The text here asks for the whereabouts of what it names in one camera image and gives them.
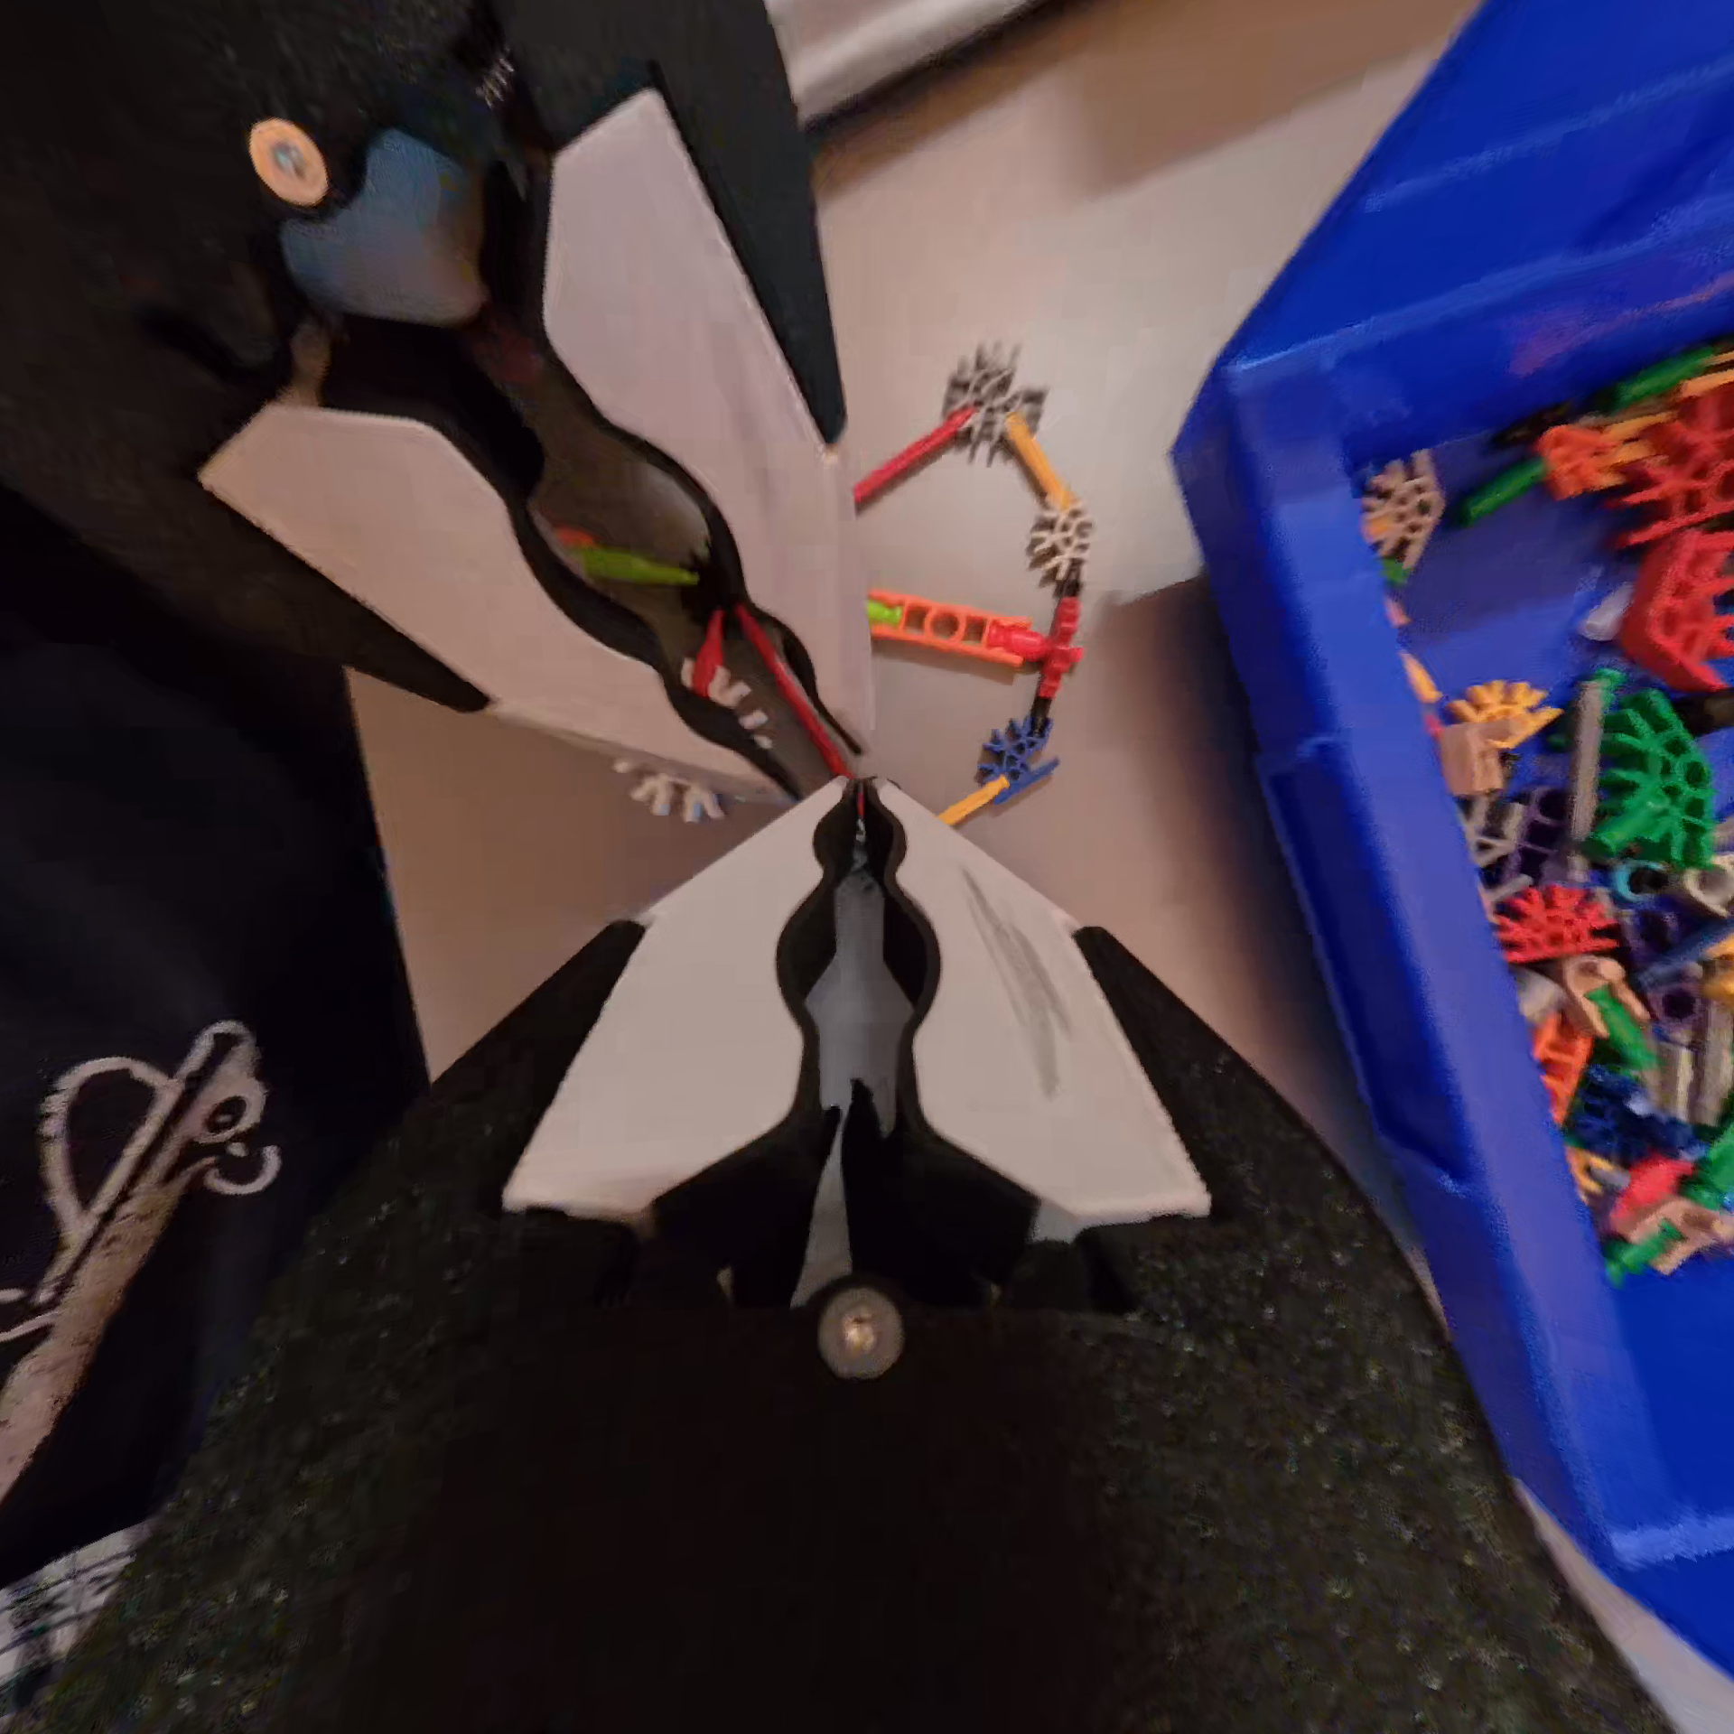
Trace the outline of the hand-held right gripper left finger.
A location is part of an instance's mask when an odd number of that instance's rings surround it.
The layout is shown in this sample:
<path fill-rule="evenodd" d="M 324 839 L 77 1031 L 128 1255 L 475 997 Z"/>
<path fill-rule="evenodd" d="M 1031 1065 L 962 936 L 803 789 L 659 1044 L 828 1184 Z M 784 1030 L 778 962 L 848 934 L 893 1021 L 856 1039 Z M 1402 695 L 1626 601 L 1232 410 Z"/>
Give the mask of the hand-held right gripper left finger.
<path fill-rule="evenodd" d="M 659 1214 L 728 1164 L 806 1184 L 828 1149 L 810 999 L 836 960 L 857 791 L 823 784 L 645 910 L 508 1213 Z"/>

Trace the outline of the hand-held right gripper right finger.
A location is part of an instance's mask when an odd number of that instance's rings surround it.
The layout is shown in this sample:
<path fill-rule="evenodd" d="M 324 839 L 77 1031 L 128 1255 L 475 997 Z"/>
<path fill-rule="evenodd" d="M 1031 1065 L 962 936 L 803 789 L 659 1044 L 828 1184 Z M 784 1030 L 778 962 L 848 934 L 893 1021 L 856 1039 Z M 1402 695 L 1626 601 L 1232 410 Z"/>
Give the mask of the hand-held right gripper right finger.
<path fill-rule="evenodd" d="M 886 894 L 914 923 L 911 1125 L 1013 1189 L 1016 1240 L 1204 1220 L 1211 1192 L 1080 946 L 1080 923 L 888 783 Z"/>

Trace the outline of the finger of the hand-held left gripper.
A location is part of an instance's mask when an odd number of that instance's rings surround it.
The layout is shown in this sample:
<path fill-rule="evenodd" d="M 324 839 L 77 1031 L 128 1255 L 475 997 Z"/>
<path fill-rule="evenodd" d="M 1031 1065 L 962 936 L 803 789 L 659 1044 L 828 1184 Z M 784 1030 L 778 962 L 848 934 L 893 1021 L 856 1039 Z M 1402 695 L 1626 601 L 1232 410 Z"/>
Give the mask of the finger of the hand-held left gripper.
<path fill-rule="evenodd" d="M 663 459 L 808 655 L 817 699 L 874 727 L 868 580 L 841 459 L 812 420 L 670 108 L 642 89 L 551 164 L 539 320 L 615 433 Z"/>
<path fill-rule="evenodd" d="M 200 481 L 498 719 L 721 791 L 799 794 L 731 711 L 679 682 L 642 618 L 575 577 L 526 499 L 434 426 L 270 402 Z"/>

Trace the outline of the long red toy rod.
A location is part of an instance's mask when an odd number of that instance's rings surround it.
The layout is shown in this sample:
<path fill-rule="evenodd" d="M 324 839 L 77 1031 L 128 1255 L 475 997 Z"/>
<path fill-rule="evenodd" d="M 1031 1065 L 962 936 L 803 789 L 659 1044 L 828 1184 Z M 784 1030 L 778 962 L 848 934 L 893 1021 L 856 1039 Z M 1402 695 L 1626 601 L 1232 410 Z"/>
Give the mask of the long red toy rod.
<path fill-rule="evenodd" d="M 850 777 L 854 768 L 847 760 L 847 754 L 838 747 L 833 731 L 828 726 L 818 719 L 815 706 L 810 704 L 810 697 L 800 682 L 797 682 L 797 674 L 789 670 L 784 658 L 781 657 L 773 638 L 765 632 L 761 622 L 755 618 L 755 611 L 747 603 L 734 606 L 734 618 L 738 622 L 738 628 L 743 632 L 743 638 L 747 640 L 750 650 L 757 655 L 757 658 L 765 663 L 767 672 L 771 674 L 778 692 L 782 695 L 784 704 L 789 706 L 792 715 L 800 726 L 803 734 L 810 739 L 812 747 L 817 750 L 818 760 L 828 768 L 833 777 Z"/>

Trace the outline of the colourful toy rod wheel assembly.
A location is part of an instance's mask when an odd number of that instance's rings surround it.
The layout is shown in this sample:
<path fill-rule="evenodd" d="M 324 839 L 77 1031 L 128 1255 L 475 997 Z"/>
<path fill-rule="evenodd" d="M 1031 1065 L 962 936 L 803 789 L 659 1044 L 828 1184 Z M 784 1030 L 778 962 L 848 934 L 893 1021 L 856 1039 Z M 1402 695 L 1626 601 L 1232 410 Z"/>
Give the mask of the colourful toy rod wheel assembly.
<path fill-rule="evenodd" d="M 1037 680 L 1028 711 L 995 730 L 981 747 L 973 791 L 942 809 L 949 825 L 984 807 L 1008 803 L 1056 768 L 1048 758 L 1053 704 L 1083 658 L 1077 628 L 1093 520 L 1038 441 L 1048 390 L 1020 381 L 1019 358 L 1019 350 L 1003 342 L 974 346 L 948 378 L 941 420 L 862 475 L 854 489 L 854 503 L 870 505 L 956 449 L 985 461 L 1012 456 L 1037 499 L 1028 563 L 1033 578 L 1053 591 L 1053 618 L 1046 624 L 911 593 L 868 591 L 862 601 L 862 618 L 877 642 L 1029 672 Z M 750 684 L 729 670 L 729 642 L 746 648 L 765 674 L 769 672 L 734 618 L 741 601 L 723 600 L 721 580 L 709 577 L 703 554 L 689 555 L 682 565 L 666 563 L 628 549 L 608 549 L 590 533 L 568 525 L 554 528 L 554 547 L 582 578 L 674 593 L 703 627 L 696 651 L 682 662 L 682 686 L 723 704 L 747 727 L 755 744 L 771 745 L 771 715 L 755 702 Z M 786 635 L 757 620 L 797 674 L 792 650 L 784 648 Z"/>

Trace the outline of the pile of toy construction pieces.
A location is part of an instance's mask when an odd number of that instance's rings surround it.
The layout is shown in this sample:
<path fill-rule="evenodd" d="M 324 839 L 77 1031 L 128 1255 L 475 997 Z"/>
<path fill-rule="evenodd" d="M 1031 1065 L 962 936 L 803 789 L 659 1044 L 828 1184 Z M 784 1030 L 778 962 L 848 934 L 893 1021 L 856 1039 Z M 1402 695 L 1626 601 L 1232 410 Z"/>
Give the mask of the pile of toy construction pieces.
<path fill-rule="evenodd" d="M 1729 1261 L 1729 333 L 1356 475 L 1613 1288 Z"/>

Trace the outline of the blue plastic bin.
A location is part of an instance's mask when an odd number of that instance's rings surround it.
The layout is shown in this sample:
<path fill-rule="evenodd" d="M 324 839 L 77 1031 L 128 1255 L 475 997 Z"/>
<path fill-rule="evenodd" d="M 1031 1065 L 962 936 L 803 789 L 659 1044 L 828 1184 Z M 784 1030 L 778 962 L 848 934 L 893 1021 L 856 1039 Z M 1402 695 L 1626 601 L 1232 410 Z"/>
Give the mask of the blue plastic bin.
<path fill-rule="evenodd" d="M 1484 5 L 1173 461 L 1377 1136 L 1508 1469 L 1729 1666 L 1729 1257 L 1613 1286 L 1399 667 L 1359 474 L 1729 332 L 1729 5 Z"/>

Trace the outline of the black printed shirt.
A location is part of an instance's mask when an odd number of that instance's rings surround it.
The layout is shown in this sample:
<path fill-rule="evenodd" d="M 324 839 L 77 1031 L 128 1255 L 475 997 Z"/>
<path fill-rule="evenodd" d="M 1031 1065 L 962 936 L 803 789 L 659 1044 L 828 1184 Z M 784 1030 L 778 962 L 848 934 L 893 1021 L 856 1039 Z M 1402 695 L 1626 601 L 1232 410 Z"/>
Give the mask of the black printed shirt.
<path fill-rule="evenodd" d="M 93 1588 L 426 1062 L 346 680 L 5 491 L 5 1614 Z"/>

